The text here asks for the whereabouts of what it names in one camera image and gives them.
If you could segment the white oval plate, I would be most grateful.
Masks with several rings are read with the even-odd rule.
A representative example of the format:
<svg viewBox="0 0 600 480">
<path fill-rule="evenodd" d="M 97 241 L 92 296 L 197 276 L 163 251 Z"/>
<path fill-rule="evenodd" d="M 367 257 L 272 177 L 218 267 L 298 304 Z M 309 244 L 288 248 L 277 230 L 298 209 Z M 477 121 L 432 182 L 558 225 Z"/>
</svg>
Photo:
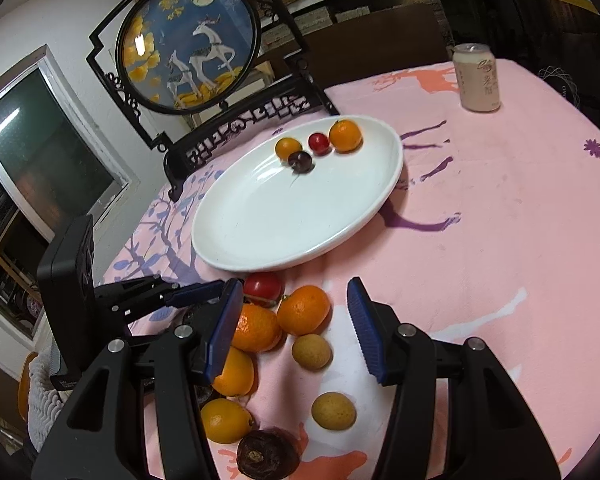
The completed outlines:
<svg viewBox="0 0 600 480">
<path fill-rule="evenodd" d="M 329 252 L 370 222 L 398 183 L 402 142 L 386 122 L 351 119 L 361 146 L 315 157 L 306 174 L 280 161 L 276 136 L 237 159 L 196 210 L 196 255 L 227 272 L 279 270 Z"/>
</svg>

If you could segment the tan longan fruit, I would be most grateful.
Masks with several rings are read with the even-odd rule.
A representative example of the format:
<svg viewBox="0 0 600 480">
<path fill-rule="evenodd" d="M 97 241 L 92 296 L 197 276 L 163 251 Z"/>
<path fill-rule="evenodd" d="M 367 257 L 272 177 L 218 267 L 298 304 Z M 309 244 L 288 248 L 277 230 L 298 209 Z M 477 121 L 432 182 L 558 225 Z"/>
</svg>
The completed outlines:
<svg viewBox="0 0 600 480">
<path fill-rule="evenodd" d="M 320 335 L 307 334 L 298 337 L 291 348 L 294 360 L 306 370 L 316 372 L 332 360 L 332 348 Z"/>
<path fill-rule="evenodd" d="M 325 392 L 311 406 L 314 422 L 327 430 L 347 430 L 356 421 L 356 408 L 352 401 L 339 392 Z"/>
</svg>

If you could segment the orange round fruit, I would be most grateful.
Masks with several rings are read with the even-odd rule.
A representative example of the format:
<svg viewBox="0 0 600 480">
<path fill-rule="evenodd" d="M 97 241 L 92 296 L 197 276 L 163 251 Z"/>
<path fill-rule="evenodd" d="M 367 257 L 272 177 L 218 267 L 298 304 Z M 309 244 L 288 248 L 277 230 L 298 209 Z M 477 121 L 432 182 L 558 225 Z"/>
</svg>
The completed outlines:
<svg viewBox="0 0 600 480">
<path fill-rule="evenodd" d="M 212 388 L 222 396 L 245 396 L 250 393 L 255 379 L 256 368 L 252 357 L 230 347 L 222 373 L 214 378 Z"/>
</svg>

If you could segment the round deer screen ornament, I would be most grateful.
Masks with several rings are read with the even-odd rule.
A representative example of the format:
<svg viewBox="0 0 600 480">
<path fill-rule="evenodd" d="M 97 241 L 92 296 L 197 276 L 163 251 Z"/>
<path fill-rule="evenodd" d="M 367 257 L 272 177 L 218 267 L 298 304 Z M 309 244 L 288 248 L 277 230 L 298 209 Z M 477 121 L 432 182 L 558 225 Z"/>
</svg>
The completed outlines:
<svg viewBox="0 0 600 480">
<path fill-rule="evenodd" d="M 230 102 L 259 65 L 261 18 L 286 26 L 289 72 Z M 250 125 L 338 110 L 311 75 L 309 45 L 282 0 L 122 0 L 88 37 L 86 62 L 140 140 L 163 154 L 170 200 Z"/>
</svg>

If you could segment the large orange tangerine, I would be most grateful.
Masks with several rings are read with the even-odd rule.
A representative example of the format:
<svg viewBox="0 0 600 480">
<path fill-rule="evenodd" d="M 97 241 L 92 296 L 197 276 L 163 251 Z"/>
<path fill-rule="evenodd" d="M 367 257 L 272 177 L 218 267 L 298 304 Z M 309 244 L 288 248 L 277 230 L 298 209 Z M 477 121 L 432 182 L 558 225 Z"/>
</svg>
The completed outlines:
<svg viewBox="0 0 600 480">
<path fill-rule="evenodd" d="M 323 289 L 304 285 L 282 300 L 276 312 L 277 321 L 288 334 L 309 335 L 323 325 L 331 308 L 332 303 Z"/>
</svg>

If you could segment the window with white frame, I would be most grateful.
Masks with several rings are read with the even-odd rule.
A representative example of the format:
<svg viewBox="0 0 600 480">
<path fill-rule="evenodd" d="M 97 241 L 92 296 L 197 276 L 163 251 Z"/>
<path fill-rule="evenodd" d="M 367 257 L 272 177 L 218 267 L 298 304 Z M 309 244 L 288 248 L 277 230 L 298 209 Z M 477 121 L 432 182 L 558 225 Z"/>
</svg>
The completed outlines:
<svg viewBox="0 0 600 480">
<path fill-rule="evenodd" d="M 50 48 L 0 77 L 0 319 L 33 339 L 43 313 L 36 270 L 73 218 L 100 220 L 131 182 L 97 135 Z"/>
</svg>

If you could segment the orange tangerine at plate rim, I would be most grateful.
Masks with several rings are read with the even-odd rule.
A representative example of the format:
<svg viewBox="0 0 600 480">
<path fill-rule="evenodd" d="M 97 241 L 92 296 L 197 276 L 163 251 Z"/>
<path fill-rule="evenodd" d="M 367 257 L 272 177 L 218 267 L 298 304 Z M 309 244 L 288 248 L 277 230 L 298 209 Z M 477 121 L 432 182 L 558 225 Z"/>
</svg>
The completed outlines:
<svg viewBox="0 0 600 480">
<path fill-rule="evenodd" d="M 332 147 L 339 153 L 355 151 L 363 142 L 360 127 L 350 119 L 337 120 L 330 127 L 328 138 Z"/>
</svg>

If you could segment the red cherry tomato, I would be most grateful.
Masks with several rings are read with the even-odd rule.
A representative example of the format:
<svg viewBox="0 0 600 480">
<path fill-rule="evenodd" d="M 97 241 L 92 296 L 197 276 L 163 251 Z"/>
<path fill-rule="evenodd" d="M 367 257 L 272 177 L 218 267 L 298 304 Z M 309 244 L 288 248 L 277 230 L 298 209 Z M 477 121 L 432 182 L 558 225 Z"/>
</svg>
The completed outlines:
<svg viewBox="0 0 600 480">
<path fill-rule="evenodd" d="M 332 148 L 329 138 L 321 132 L 314 132 L 309 136 L 309 148 L 317 156 L 323 156 Z"/>
</svg>

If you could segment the pink patterned tablecloth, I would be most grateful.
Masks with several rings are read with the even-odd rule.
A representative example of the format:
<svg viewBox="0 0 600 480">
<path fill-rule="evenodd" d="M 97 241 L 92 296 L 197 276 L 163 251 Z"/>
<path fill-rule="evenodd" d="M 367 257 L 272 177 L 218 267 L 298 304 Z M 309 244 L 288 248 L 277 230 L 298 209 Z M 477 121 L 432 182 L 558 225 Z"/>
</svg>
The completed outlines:
<svg viewBox="0 0 600 480">
<path fill-rule="evenodd" d="M 368 374 L 346 307 L 350 278 L 437 340 L 482 338 L 543 429 L 564 477 L 582 474 L 600 436 L 600 130 L 544 81 L 498 62 L 502 106 L 460 106 L 444 63 L 331 88 L 344 114 L 396 129 L 405 170 L 372 221 L 347 243 L 289 269 L 288 289 L 332 302 L 334 358 L 301 368 L 284 340 L 260 355 L 245 404 L 262 426 L 298 441 L 299 479 L 367 479 L 393 392 Z M 327 430 L 314 400 L 339 392 L 356 408 Z"/>
</svg>

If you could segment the dark wooden chair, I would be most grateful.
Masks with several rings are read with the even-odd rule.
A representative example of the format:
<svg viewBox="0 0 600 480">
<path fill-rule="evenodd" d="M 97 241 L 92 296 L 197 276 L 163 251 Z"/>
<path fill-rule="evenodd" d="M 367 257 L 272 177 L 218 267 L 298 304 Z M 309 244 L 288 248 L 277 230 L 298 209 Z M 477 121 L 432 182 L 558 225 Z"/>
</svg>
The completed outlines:
<svg viewBox="0 0 600 480">
<path fill-rule="evenodd" d="M 456 44 L 485 44 L 600 129 L 600 16 L 559 0 L 439 0 Z"/>
</svg>

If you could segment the dark brown mangosteen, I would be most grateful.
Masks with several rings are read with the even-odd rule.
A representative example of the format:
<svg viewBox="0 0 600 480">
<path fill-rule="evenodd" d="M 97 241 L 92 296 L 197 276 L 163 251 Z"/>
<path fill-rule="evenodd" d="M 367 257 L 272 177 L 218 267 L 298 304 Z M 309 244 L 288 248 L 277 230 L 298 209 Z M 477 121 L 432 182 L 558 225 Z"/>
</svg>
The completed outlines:
<svg viewBox="0 0 600 480">
<path fill-rule="evenodd" d="M 286 479 L 300 462 L 298 441 L 283 429 L 253 430 L 238 444 L 238 470 L 250 479 Z"/>
</svg>

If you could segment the medium orange tangerine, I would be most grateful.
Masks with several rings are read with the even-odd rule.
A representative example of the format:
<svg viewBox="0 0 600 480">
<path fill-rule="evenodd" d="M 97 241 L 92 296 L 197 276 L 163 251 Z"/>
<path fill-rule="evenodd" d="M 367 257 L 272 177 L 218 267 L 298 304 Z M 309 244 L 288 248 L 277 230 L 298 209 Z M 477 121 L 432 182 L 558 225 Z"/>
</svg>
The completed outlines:
<svg viewBox="0 0 600 480">
<path fill-rule="evenodd" d="M 249 353 L 272 350 L 282 338 L 277 315 L 256 304 L 244 304 L 238 318 L 232 346 Z"/>
</svg>

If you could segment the dark purple plum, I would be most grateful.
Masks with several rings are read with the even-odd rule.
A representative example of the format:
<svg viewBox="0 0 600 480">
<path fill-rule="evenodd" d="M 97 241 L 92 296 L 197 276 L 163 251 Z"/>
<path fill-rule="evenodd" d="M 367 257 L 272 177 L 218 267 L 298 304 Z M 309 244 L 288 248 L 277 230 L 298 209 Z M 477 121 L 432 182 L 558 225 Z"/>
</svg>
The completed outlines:
<svg viewBox="0 0 600 480">
<path fill-rule="evenodd" d="M 312 156 L 306 151 L 296 151 L 287 158 L 287 164 L 295 174 L 307 174 L 314 167 Z"/>
</svg>

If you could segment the small orange kumquat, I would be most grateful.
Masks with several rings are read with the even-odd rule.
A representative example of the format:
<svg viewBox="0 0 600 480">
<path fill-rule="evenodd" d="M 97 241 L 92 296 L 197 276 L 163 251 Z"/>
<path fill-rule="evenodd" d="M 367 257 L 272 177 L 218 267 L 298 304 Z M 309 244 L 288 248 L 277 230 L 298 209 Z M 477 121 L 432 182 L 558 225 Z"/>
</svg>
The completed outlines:
<svg viewBox="0 0 600 480">
<path fill-rule="evenodd" d="M 290 155 L 302 150 L 302 144 L 297 139 L 285 136 L 276 142 L 274 150 L 276 156 L 286 162 Z"/>
</svg>

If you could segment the yellow orange lemon fruit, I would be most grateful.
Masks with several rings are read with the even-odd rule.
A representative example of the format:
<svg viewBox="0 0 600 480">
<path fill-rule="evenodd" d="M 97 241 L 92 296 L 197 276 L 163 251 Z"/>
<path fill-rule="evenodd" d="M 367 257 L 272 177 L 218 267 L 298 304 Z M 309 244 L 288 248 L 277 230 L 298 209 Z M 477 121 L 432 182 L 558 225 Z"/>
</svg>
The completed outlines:
<svg viewBox="0 0 600 480">
<path fill-rule="evenodd" d="M 207 438 L 219 444 L 237 442 L 256 426 L 243 406 L 228 399 L 214 399 L 204 404 L 200 416 Z"/>
</svg>

